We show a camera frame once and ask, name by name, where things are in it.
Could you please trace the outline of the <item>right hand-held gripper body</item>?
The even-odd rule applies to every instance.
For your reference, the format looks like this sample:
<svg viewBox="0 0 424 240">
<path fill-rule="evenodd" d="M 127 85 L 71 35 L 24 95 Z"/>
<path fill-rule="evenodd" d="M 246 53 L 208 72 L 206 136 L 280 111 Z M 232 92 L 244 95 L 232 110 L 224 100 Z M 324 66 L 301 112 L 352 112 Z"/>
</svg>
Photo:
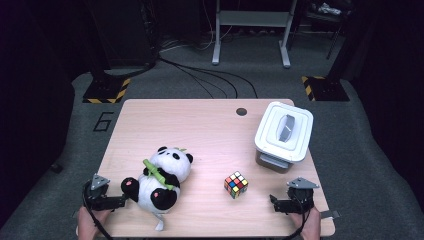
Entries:
<svg viewBox="0 0 424 240">
<path fill-rule="evenodd" d="M 303 214 L 314 207 L 314 189 L 319 185 L 303 177 L 297 177 L 287 183 L 287 195 L 291 200 L 290 213 Z"/>
</svg>

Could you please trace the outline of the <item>person's left hand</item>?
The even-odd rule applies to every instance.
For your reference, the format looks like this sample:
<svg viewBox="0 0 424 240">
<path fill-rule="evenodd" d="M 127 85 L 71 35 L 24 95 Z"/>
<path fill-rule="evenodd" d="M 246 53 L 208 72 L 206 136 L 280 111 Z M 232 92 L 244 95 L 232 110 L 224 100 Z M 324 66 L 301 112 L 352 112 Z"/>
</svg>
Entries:
<svg viewBox="0 0 424 240">
<path fill-rule="evenodd" d="M 101 223 L 104 224 L 108 218 L 110 210 L 93 211 L 94 217 Z M 86 207 L 81 206 L 78 212 L 78 240 L 94 240 L 99 234 L 100 230 L 94 223 L 91 215 L 89 214 Z"/>
</svg>

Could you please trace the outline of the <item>black cabinet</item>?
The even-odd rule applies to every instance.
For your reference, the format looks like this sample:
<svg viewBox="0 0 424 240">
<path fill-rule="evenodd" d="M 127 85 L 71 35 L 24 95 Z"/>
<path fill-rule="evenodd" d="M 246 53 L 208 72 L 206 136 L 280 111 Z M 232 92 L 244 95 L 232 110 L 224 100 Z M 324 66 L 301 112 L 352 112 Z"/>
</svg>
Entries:
<svg viewBox="0 0 424 240">
<path fill-rule="evenodd" d="M 88 0 L 111 68 L 155 63 L 152 17 L 145 0 Z"/>
</svg>

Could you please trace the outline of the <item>colourful puzzle cube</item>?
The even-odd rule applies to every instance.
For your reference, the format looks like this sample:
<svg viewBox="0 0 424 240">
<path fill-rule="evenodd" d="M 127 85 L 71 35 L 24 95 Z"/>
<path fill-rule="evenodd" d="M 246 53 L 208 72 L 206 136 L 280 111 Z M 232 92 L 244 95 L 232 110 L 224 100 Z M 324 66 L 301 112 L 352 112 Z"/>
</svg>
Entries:
<svg viewBox="0 0 424 240">
<path fill-rule="evenodd" d="M 235 171 L 224 179 L 224 189 L 233 199 L 246 192 L 248 185 L 248 180 L 239 171 Z"/>
</svg>

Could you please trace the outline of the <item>white cloth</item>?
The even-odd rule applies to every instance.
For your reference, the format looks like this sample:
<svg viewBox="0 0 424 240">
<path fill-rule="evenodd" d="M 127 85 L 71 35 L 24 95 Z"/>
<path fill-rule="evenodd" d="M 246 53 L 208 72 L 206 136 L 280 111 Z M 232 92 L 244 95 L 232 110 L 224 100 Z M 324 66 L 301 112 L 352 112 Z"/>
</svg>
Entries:
<svg viewBox="0 0 424 240">
<path fill-rule="evenodd" d="M 327 3 L 322 3 L 318 6 L 317 11 L 322 14 L 330 14 L 334 16 L 339 16 L 342 11 L 336 8 L 331 7 Z"/>
</svg>

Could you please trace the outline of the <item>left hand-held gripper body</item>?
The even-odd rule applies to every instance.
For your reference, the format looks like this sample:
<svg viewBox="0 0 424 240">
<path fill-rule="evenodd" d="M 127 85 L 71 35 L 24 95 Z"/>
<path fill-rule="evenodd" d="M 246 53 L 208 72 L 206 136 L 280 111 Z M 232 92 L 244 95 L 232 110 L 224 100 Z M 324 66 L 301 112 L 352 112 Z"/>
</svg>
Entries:
<svg viewBox="0 0 424 240">
<path fill-rule="evenodd" d="M 83 204 L 96 211 L 110 209 L 111 204 L 106 195 L 109 188 L 109 182 L 109 179 L 95 173 L 83 186 Z"/>
</svg>

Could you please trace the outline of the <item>black striped stand base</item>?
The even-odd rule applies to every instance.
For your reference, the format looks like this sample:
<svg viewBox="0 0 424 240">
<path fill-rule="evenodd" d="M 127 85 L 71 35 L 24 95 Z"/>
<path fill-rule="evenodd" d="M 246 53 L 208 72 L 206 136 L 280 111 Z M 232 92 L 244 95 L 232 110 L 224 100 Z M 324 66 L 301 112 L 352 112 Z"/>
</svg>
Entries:
<svg viewBox="0 0 424 240">
<path fill-rule="evenodd" d="M 124 97 L 130 79 L 111 80 L 108 86 L 92 82 L 83 95 L 84 103 L 119 103 Z"/>
<path fill-rule="evenodd" d="M 302 76 L 306 95 L 310 101 L 349 101 L 340 82 L 322 76 Z"/>
</svg>

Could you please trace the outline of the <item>person's right hand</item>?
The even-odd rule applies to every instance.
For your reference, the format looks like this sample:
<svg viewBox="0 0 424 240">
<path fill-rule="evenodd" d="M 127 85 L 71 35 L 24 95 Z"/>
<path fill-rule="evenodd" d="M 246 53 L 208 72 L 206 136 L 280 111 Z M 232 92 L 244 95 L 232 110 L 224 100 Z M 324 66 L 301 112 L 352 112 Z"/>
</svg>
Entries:
<svg viewBox="0 0 424 240">
<path fill-rule="evenodd" d="M 303 227 L 300 236 L 303 240 L 320 240 L 321 235 L 321 214 L 316 207 L 309 211 L 306 222 L 303 222 L 301 214 L 289 213 L 288 216 L 293 221 L 296 228 Z"/>
</svg>

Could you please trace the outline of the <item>dark metal rack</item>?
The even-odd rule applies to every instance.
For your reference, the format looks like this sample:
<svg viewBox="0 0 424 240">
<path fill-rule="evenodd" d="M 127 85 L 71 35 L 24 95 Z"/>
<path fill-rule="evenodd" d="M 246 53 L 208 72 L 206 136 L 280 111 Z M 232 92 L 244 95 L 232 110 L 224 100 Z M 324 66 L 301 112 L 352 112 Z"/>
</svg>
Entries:
<svg viewBox="0 0 424 240">
<path fill-rule="evenodd" d="M 302 19 L 307 19 L 311 23 L 316 23 L 320 27 L 326 26 L 328 30 L 333 31 L 332 43 L 326 56 L 326 59 L 329 59 L 338 40 L 338 36 L 344 24 L 345 18 L 342 16 L 342 14 L 339 16 L 334 16 L 330 14 L 319 13 L 317 8 L 322 3 L 326 2 L 322 2 L 321 0 L 301 1 L 299 11 L 294 15 L 294 29 L 292 37 L 296 36 Z"/>
</svg>

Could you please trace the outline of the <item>panda plush toy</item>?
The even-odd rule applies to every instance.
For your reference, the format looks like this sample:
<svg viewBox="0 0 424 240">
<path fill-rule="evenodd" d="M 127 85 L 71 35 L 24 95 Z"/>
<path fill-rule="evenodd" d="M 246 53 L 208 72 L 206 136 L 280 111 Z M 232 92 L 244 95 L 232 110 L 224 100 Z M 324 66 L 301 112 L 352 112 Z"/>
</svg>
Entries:
<svg viewBox="0 0 424 240">
<path fill-rule="evenodd" d="M 156 231 L 163 230 L 163 215 L 176 204 L 180 184 L 190 175 L 192 162 L 191 154 L 163 146 L 143 161 L 145 168 L 137 179 L 128 177 L 122 181 L 123 193 L 158 219 Z"/>
</svg>

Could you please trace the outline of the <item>white metal stand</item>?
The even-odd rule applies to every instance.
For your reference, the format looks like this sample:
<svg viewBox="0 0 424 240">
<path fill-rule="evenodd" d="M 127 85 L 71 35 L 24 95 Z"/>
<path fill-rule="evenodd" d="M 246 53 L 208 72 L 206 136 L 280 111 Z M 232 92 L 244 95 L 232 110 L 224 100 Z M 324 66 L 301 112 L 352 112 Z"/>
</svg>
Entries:
<svg viewBox="0 0 424 240">
<path fill-rule="evenodd" d="M 221 27 L 222 26 L 251 26 L 251 27 L 282 27 L 283 39 L 279 41 L 282 65 L 289 69 L 291 62 L 288 55 L 287 42 L 295 15 L 298 0 L 291 0 L 290 10 L 286 12 L 222 10 L 221 0 L 216 0 L 215 14 L 215 45 L 212 64 L 220 63 Z"/>
</svg>

